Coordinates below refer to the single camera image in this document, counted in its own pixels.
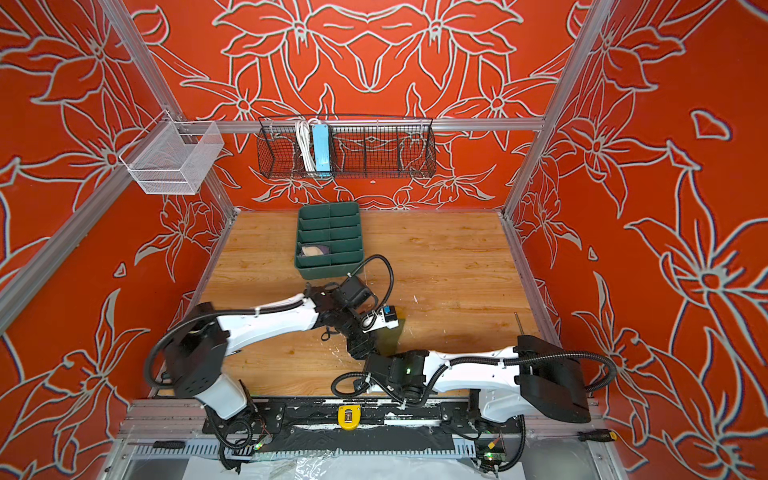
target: blue power strip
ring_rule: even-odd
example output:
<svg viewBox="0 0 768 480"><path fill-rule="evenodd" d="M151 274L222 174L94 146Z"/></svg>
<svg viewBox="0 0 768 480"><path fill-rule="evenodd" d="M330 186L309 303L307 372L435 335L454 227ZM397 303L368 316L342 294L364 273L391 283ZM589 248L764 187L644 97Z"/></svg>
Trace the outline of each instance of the blue power strip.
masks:
<svg viewBox="0 0 768 480"><path fill-rule="evenodd" d="M315 146L315 169L321 177L330 177L331 159L328 151L328 125L312 126L312 142Z"/></svg>

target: plastic sheet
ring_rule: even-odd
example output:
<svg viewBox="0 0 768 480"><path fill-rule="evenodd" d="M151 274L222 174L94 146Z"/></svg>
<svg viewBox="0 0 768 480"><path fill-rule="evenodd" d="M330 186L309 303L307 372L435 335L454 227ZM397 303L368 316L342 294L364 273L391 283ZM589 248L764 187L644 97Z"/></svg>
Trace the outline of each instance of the plastic sheet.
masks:
<svg viewBox="0 0 768 480"><path fill-rule="evenodd" d="M498 476L501 480L525 480L522 464ZM183 480L488 480L493 474L482 474L456 460L403 458L384 455L342 455L254 462L244 464L240 475L226 471L216 460L190 458Z"/></svg>

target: black cable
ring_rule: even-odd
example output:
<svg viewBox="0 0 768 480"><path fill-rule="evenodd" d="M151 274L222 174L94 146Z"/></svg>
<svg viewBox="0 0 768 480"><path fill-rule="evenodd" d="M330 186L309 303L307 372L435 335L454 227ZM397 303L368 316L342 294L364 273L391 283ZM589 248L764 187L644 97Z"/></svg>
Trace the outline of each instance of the black cable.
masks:
<svg viewBox="0 0 768 480"><path fill-rule="evenodd" d="M257 444L257 443L261 442L264 439L264 437L266 437L266 435L262 434L262 435L259 436L259 438L255 442L251 442L250 444L251 445ZM237 472L237 474L239 475L240 474L240 469L242 468L243 463L248 463L248 461L247 460L235 460L235 459L227 458L227 456L225 455L226 452L224 451L224 447L225 447L225 445L222 442L219 442L219 462L221 462L221 465L226 470L235 470Z"/></svg>
<svg viewBox="0 0 768 480"><path fill-rule="evenodd" d="M322 412L312 412L309 415L305 415L303 417L297 417L295 419L291 419L290 422L283 424L283 429L287 429L288 427L292 427L292 426L294 426L295 424L297 424L299 422L303 422L304 420L309 420L309 419L313 419L315 417L320 417L320 416L326 417L326 414L324 414Z"/></svg>
<svg viewBox="0 0 768 480"><path fill-rule="evenodd" d="M331 335L339 335L340 333L341 333L341 332L337 332L337 331L335 331L335 330L331 330L331 327L329 327L329 326L326 326L326 331L325 331L325 332L323 332L323 333L320 335L320 341L321 341L321 342L327 342L328 340L330 340L330 339L331 339Z"/></svg>
<svg viewBox="0 0 768 480"><path fill-rule="evenodd" d="M518 462L520 462L520 458L523 456L523 451L525 450L525 416L524 415L518 415L517 416L518 423L520 424L520 445L518 445L518 451L515 453L515 456L512 457L509 462L506 462L504 465L498 467L498 470L500 472L506 472L510 468L517 465ZM482 460L480 461L480 469L486 471L486 472L494 472L496 470L496 465L489 465L487 463L484 463Z"/></svg>
<svg viewBox="0 0 768 480"><path fill-rule="evenodd" d="M373 308L371 309L372 312L375 312L379 309L379 298L376 296L374 292L371 292L371 296L373 297Z"/></svg>
<svg viewBox="0 0 768 480"><path fill-rule="evenodd" d="M253 445L256 443L253 441L253 426L251 426L248 421L243 419L233 420L232 422L229 422L227 427L224 429L224 432L222 432L219 428L217 421L218 415L215 415L215 411L211 407L205 406L205 414L208 417L210 426L214 429L214 435L219 440L221 445L233 450L240 450L244 447L247 447L248 445ZM230 442L227 440L227 435L230 434L230 431L234 425L243 425L245 427L246 437L244 439L238 439L235 442Z"/></svg>
<svg viewBox="0 0 768 480"><path fill-rule="evenodd" d="M259 308L259 314L262 315L267 313L286 312L287 310L293 310L301 305L303 305L303 300L298 300L294 303L289 303L288 305L282 305L282 306L265 306L264 308ZM150 387L158 388L158 389L164 389L170 386L169 384L166 384L166 383L159 383L154 379L154 375L152 374L152 366L154 364L154 360L157 358L157 354L166 346L168 346L168 344L173 340L174 335L176 335L176 333L178 333L185 326L189 326L191 323L200 322L201 320L205 320L209 318L217 318L218 316L221 316L221 315L254 315L255 313L256 313L255 309L216 310L215 312L203 313L202 315L198 315L193 319L189 319L186 322L179 323L173 329L171 329L168 333L166 333L163 336L163 338L161 338L157 343L155 343L154 346L152 347L152 350L150 350L149 355L147 356L147 360L144 361L144 381L146 381Z"/></svg>
<svg viewBox="0 0 768 480"><path fill-rule="evenodd" d="M443 422L443 423L441 423L440 425L441 425L441 426L442 426L444 429L448 429L448 430L450 430L451 432L453 432L453 433L455 433L456 435L458 435L458 436L462 437L463 439L471 440L471 441L473 441L473 442L474 442L475 440L479 439L479 438L480 438L480 435L482 435L480 432L478 432L477 436L471 437L471 436L469 436L469 435L465 435L465 434L461 433L461 432L460 432L459 430L457 430L457 429L454 429L454 428L451 426L451 424L449 424L449 423L445 423L445 422Z"/></svg>
<svg viewBox="0 0 768 480"><path fill-rule="evenodd" d="M387 260L386 257L384 257L383 255L379 255L377 253L363 260L362 263L358 265L357 268L355 268L354 271L352 271L352 273L350 274L350 276L356 275L368 262L376 258L384 262L384 264L386 265L387 271L389 271L389 288L387 289L386 295L384 295L384 298L382 298L382 301L379 303L378 306L375 306L371 310L371 312L377 311L378 309L384 307L386 305L386 301L389 300L389 295L392 294L392 289L395 288L395 273L392 272L392 265L389 264L389 260Z"/></svg>
<svg viewBox="0 0 768 480"><path fill-rule="evenodd" d="M484 356L460 356L450 360L449 364L451 366L455 366L455 365L460 365L462 363L478 363L481 365L497 366L499 361L503 360L506 366L515 366L515 365L519 366L519 365L533 365L535 363L545 362L545 361L554 360L554 359L580 359L580 358L601 362L604 365L606 365L608 369L608 372L605 374L605 376L603 376L603 378L599 379L597 382L593 382L590 385L587 385L586 387L584 387L584 389L587 392L593 392L595 390L602 389L605 386L607 386L609 383L611 383L614 378L616 378L617 370L613 360L607 358L606 356L598 355L597 353L582 352L582 351L564 351L560 353L550 353L547 355L532 356L525 359L521 359L521 358L494 359L494 358L489 358ZM424 406L427 403L427 399L429 399L429 395L432 393L432 389L435 388L435 384L440 378L440 375L442 375L444 371L446 371L447 369L448 367L446 365L441 365L435 371L435 373L432 375L432 378L429 379L429 382L424 388L424 393L422 394L422 398L418 402L410 402L409 400L403 399L397 396L395 393L390 392L385 385L383 385L378 379L376 379L373 376L370 376L370 381L378 385L389 398L395 400L397 403L404 404L405 406L420 407L420 406ZM351 378L362 378L367 380L369 378L369 374L367 372L347 372L336 377L333 380L333 382L331 382L331 392L333 392L333 395L343 399L352 399L362 395L370 387L370 384L368 384L368 382L366 381L366 382L363 382L360 388L356 389L354 392L340 392L336 388L339 382L341 382L344 379L351 379Z"/></svg>

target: screwdriver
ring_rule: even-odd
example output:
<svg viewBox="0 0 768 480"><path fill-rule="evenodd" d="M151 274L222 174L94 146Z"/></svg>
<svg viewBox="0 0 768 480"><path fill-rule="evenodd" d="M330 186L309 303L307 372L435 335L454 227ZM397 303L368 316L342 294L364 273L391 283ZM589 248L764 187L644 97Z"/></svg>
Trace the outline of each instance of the screwdriver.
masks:
<svg viewBox="0 0 768 480"><path fill-rule="evenodd" d="M187 446L183 440L157 440L156 442L133 442L129 445L151 445L153 449L181 450Z"/></svg>
<svg viewBox="0 0 768 480"><path fill-rule="evenodd" d="M613 430L597 429L589 432L576 432L576 435L566 435L562 437L550 437L555 439L578 439L579 442L615 442L619 435Z"/></svg>

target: black wire basket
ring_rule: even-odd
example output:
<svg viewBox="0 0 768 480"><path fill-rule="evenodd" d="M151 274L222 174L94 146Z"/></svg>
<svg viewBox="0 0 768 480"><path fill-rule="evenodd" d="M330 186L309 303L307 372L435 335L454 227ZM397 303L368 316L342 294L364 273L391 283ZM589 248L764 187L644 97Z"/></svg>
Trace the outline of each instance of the black wire basket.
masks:
<svg viewBox="0 0 768 480"><path fill-rule="evenodd" d="M310 118L329 127L330 171L308 172L304 167L296 121ZM259 173L267 178L429 178L435 174L431 118L308 114L261 117L259 122Z"/></svg>

